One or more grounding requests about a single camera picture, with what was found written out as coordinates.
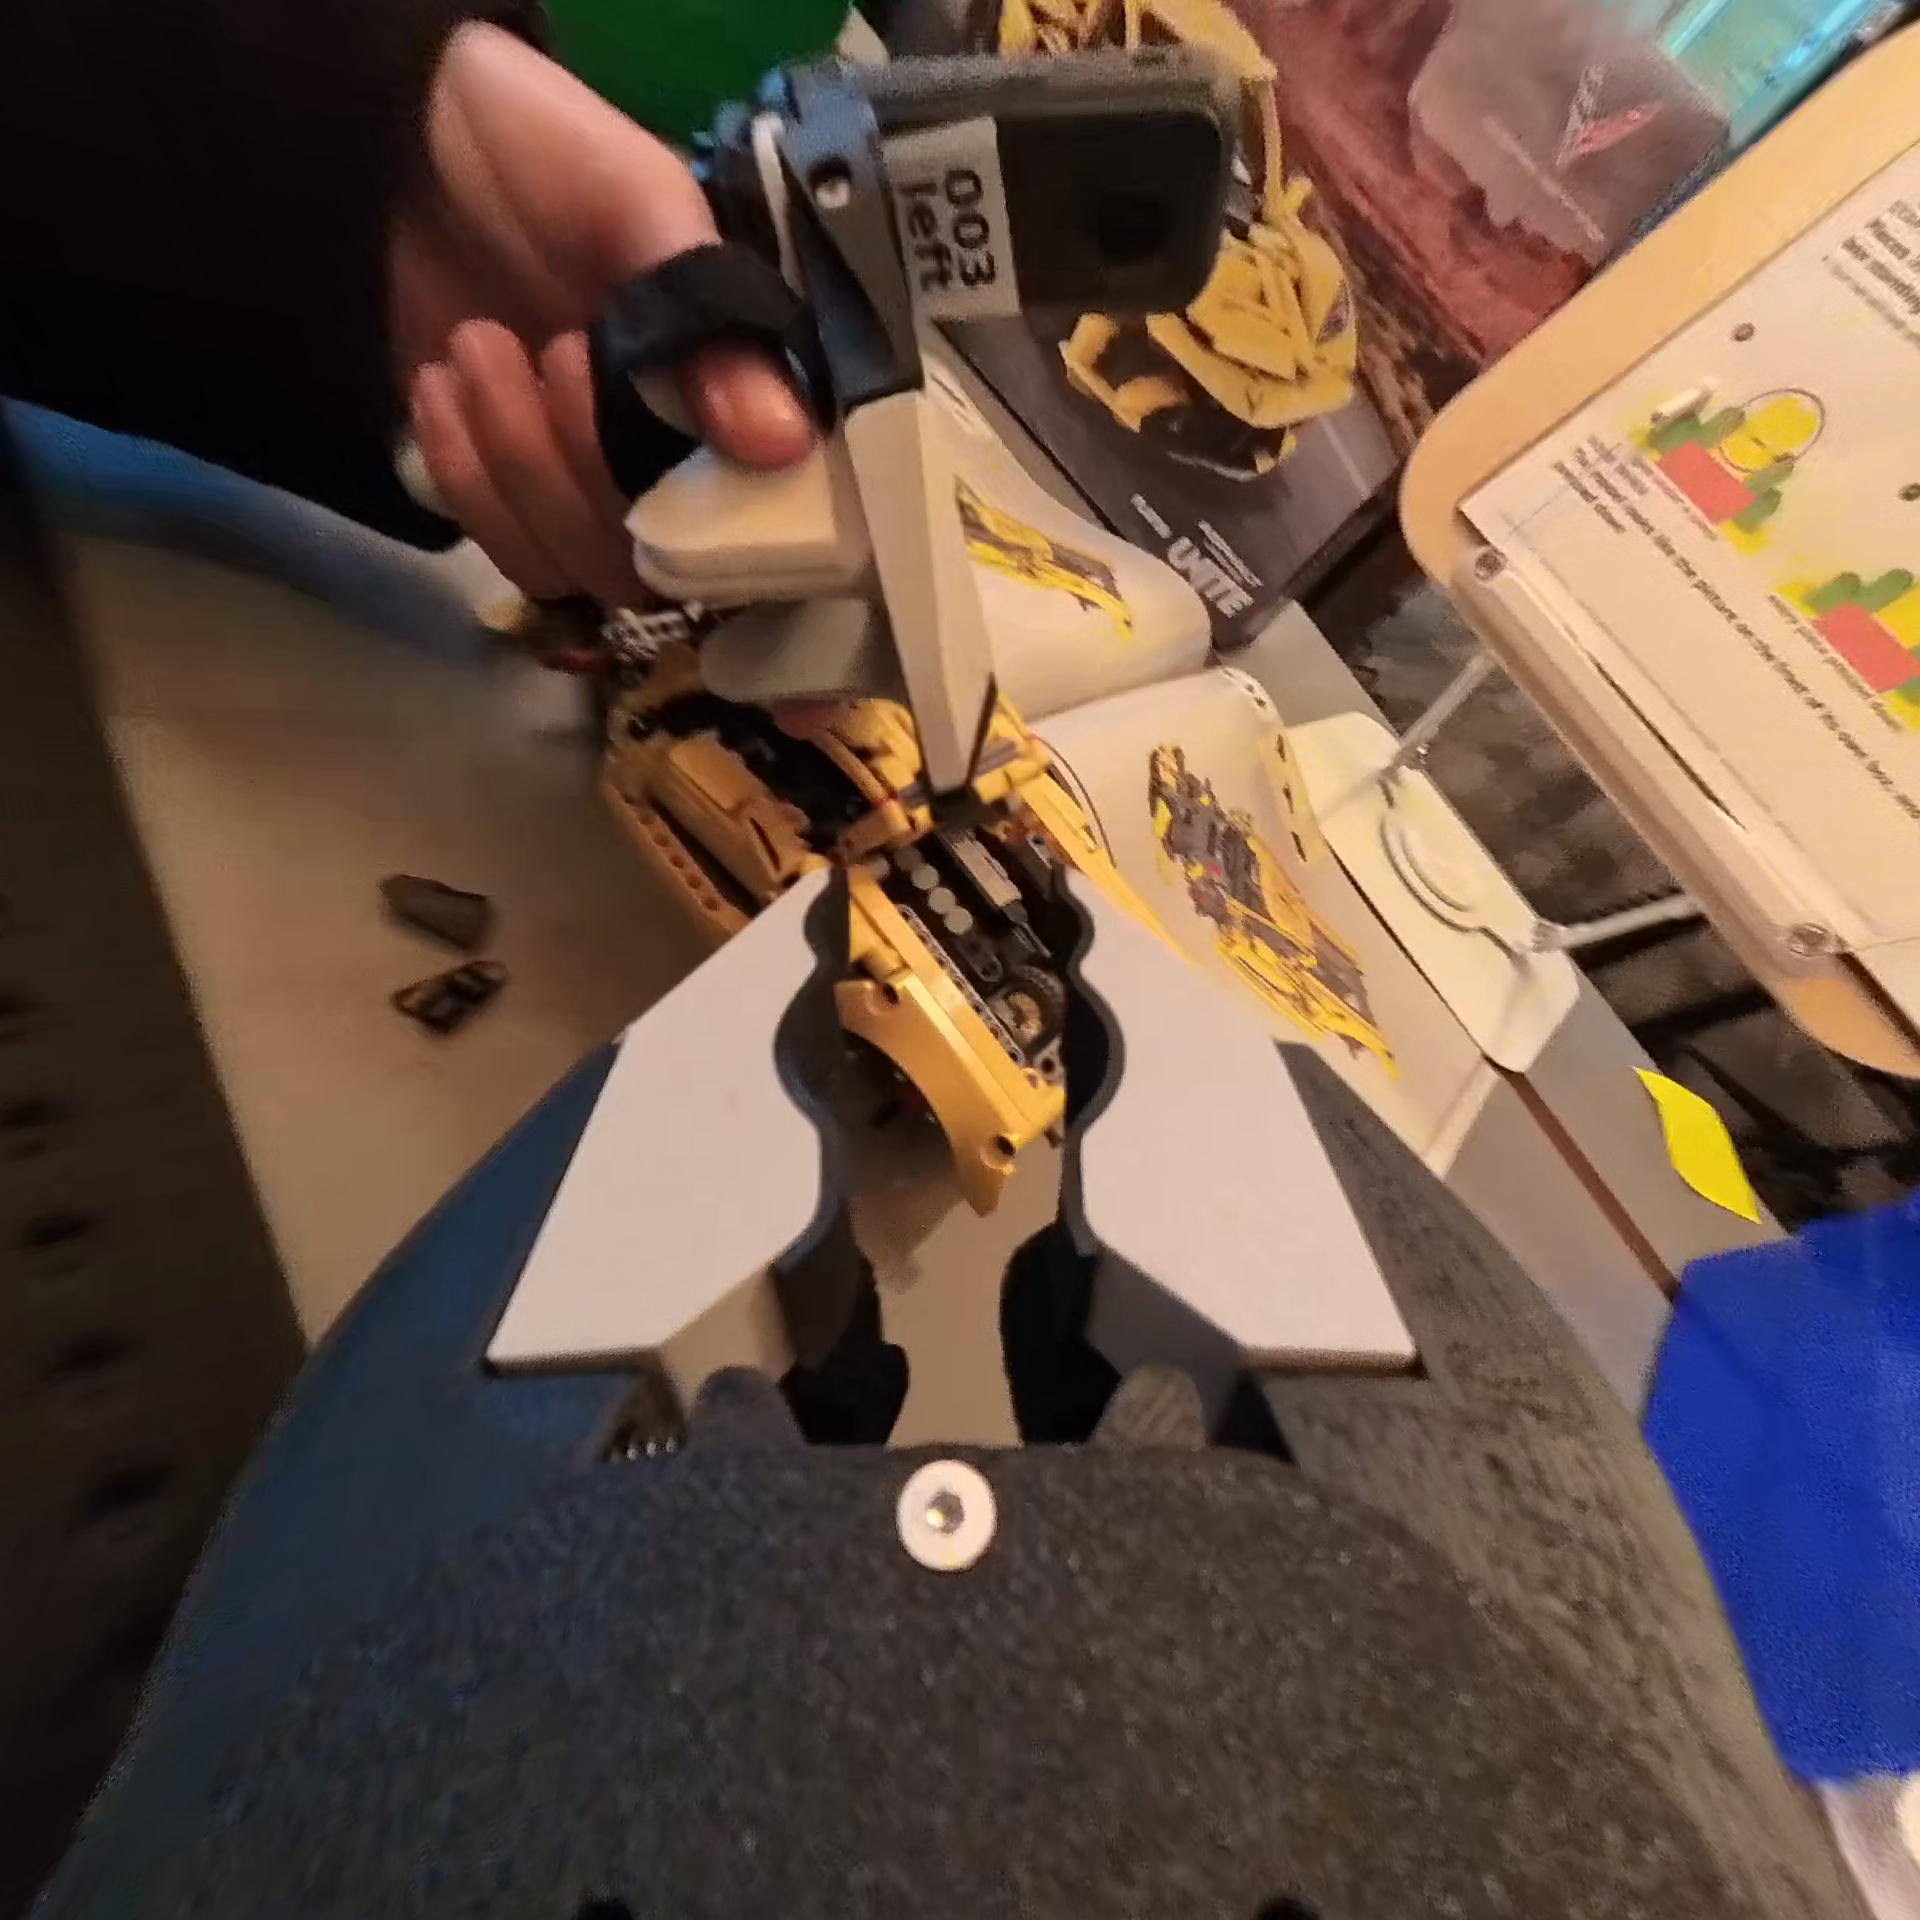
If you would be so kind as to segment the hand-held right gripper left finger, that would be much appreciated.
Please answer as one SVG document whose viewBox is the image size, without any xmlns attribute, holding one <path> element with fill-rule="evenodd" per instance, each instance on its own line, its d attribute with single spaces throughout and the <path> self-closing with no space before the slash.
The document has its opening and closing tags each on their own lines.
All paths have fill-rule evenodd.
<svg viewBox="0 0 1920 1920">
<path fill-rule="evenodd" d="M 907 1362 L 881 1328 L 837 1110 L 849 960 L 849 876 L 814 870 L 619 1032 L 491 1371 L 635 1371 L 687 1412 L 755 1368 L 804 1438 L 891 1438 Z"/>
</svg>

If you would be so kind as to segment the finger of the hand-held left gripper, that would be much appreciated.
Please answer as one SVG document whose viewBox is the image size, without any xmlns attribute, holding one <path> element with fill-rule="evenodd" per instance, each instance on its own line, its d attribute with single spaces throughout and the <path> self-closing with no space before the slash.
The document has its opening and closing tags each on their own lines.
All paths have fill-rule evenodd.
<svg viewBox="0 0 1920 1920">
<path fill-rule="evenodd" d="M 939 411 L 923 390 L 870 399 L 846 420 L 846 446 L 926 791 L 965 794 L 996 679 Z"/>
</svg>

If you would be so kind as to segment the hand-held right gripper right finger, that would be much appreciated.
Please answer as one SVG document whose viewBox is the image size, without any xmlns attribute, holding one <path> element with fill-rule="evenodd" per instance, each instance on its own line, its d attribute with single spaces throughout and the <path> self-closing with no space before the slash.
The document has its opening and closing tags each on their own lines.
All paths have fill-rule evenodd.
<svg viewBox="0 0 1920 1920">
<path fill-rule="evenodd" d="M 1266 1378 L 1412 1374 L 1284 1046 L 1090 879 L 1041 923 L 1066 1106 L 1055 1219 L 1001 1282 L 1020 1442 L 1284 1448 Z"/>
</svg>

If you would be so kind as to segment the instruction booklet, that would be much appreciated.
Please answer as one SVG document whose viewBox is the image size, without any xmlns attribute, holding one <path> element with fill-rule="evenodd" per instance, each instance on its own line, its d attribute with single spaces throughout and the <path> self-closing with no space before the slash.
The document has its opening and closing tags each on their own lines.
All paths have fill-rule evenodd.
<svg viewBox="0 0 1920 1920">
<path fill-rule="evenodd" d="M 948 352 L 945 406 L 998 686 L 1178 950 L 1307 1045 L 1434 1172 L 1492 1088 L 1468 1028 L 1322 836 L 1266 686 L 1214 655 L 1175 568 L 1069 508 Z"/>
</svg>

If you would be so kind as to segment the yellow brick car model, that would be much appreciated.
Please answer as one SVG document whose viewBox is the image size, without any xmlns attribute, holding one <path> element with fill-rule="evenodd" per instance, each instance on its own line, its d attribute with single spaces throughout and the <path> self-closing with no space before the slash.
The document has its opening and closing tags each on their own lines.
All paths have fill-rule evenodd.
<svg viewBox="0 0 1920 1920">
<path fill-rule="evenodd" d="M 1071 934 L 1049 931 L 1054 877 L 1118 877 L 1054 751 L 996 704 L 970 795 L 938 814 L 900 699 L 839 699 L 797 727 L 725 699 L 698 655 L 709 615 L 509 592 L 485 621 L 589 680 L 607 808 L 709 950 L 801 879 L 849 877 L 844 1032 L 939 1124 L 972 1210 L 994 1212 L 1021 1152 L 1066 1124 Z"/>
</svg>

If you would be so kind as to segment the person's left forearm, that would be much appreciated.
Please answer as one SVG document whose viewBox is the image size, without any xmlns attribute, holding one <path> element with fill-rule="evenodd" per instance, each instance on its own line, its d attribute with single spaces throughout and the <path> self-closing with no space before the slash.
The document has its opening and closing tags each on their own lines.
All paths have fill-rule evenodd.
<svg viewBox="0 0 1920 1920">
<path fill-rule="evenodd" d="M 395 472 L 394 218 L 460 28 L 540 5 L 2 5 L 2 392 L 383 536 L 457 535 Z"/>
</svg>

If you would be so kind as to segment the grey desk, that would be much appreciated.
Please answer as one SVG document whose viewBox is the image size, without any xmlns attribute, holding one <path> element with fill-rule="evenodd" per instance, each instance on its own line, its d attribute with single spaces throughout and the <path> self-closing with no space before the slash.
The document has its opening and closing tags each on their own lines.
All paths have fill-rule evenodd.
<svg viewBox="0 0 1920 1920">
<path fill-rule="evenodd" d="M 491 645 L 371 631 L 285 583 L 81 536 L 105 722 L 301 1328 L 321 1336 L 382 1258 L 597 1043 L 691 970 L 693 941 L 589 791 L 586 688 Z M 390 995 L 441 972 L 378 900 L 390 874 L 491 896 L 509 982 L 450 1040 Z M 1638 1412 L 1675 1278 L 1782 1235 L 1674 1168 L 1651 1068 L 1594 988 L 1531 1077 L 1479 1068 L 1428 1166 L 1500 1237 Z M 948 1207 L 887 1243 L 854 1212 L 887 1335 L 910 1357 L 895 1445 L 1017 1436 L 998 1280 L 1041 1228 L 1047 1148 L 998 1214 Z"/>
</svg>

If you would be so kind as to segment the person's left hand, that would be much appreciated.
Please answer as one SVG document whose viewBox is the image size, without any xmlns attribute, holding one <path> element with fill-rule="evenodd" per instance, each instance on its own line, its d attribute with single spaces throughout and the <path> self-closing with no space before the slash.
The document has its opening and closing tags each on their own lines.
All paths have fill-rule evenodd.
<svg viewBox="0 0 1920 1920">
<path fill-rule="evenodd" d="M 629 606 L 633 542 L 593 424 L 588 326 L 716 239 L 668 146 L 521 36 L 465 22 L 425 95 L 422 186 L 390 229 L 390 325 L 422 469 L 529 596 Z"/>
</svg>

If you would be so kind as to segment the short black connector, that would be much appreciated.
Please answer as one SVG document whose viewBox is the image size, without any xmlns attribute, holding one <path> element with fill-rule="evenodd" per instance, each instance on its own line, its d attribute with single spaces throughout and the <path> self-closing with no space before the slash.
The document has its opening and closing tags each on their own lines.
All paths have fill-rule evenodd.
<svg viewBox="0 0 1920 1920">
<path fill-rule="evenodd" d="M 450 1038 L 485 1012 L 509 986 L 511 974 L 491 958 L 422 976 L 390 995 L 390 1007 L 433 1038 Z"/>
</svg>

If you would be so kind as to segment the white document stand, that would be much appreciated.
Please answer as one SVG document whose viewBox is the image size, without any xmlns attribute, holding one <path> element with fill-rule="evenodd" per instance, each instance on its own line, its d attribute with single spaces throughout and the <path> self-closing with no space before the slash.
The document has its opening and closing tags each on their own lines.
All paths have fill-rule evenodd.
<svg viewBox="0 0 1920 1920">
<path fill-rule="evenodd" d="M 1764 264 L 1882 166 L 1916 150 L 1917 46 L 1905 22 L 1826 79 L 1613 268 L 1479 375 L 1426 427 L 1399 531 L 1470 632 L 1451 683 L 1402 736 L 1326 718 L 1290 736 L 1313 816 L 1345 874 L 1477 1046 L 1523 1071 L 1566 1019 L 1578 950 L 1706 920 L 1823 1048 L 1916 1079 L 1917 931 L 1886 967 L 1809 918 L 1763 923 L 1737 834 L 1569 631 L 1477 532 L 1462 500 L 1645 347 Z M 1425 772 L 1430 743 L 1489 679 L 1525 694 L 1671 877 L 1671 892 L 1563 923 L 1530 904 Z"/>
</svg>

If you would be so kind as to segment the toy car set box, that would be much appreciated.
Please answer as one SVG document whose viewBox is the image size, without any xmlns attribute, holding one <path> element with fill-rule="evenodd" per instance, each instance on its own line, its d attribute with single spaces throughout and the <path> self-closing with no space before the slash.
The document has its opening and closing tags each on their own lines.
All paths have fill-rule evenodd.
<svg viewBox="0 0 1920 1920">
<path fill-rule="evenodd" d="M 1189 307 L 951 326 L 1079 504 L 1230 652 L 1380 519 L 1430 419 L 1620 252 L 1725 132 L 1661 5 L 876 5 L 895 56 L 1181 43 L 1241 85 Z"/>
</svg>

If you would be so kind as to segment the green storage bin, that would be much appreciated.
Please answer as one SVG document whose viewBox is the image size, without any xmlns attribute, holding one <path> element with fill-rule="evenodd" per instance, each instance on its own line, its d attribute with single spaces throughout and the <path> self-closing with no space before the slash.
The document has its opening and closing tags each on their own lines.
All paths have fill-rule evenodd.
<svg viewBox="0 0 1920 1920">
<path fill-rule="evenodd" d="M 686 140 L 775 69 L 826 56 L 851 2 L 541 2 L 554 56 L 642 127 Z"/>
</svg>

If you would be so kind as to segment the yellow sticky note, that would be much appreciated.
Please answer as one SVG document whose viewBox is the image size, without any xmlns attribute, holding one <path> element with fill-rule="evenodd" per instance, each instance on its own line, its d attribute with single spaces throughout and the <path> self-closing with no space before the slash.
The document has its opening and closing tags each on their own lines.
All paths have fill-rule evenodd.
<svg viewBox="0 0 1920 1920">
<path fill-rule="evenodd" d="M 1706 1205 L 1763 1224 L 1761 1198 L 1715 1104 L 1665 1071 L 1638 1068 L 1637 1077 L 1657 1115 L 1675 1178 Z"/>
</svg>

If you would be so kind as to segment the printed instruction sheet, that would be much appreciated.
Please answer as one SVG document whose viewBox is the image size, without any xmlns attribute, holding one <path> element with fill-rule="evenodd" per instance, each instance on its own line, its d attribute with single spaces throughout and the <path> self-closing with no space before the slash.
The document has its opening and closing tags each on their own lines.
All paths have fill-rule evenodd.
<svg viewBox="0 0 1920 1920">
<path fill-rule="evenodd" d="M 1729 818 L 1763 923 L 1917 931 L 1917 173 L 1882 166 L 1462 500 Z"/>
</svg>

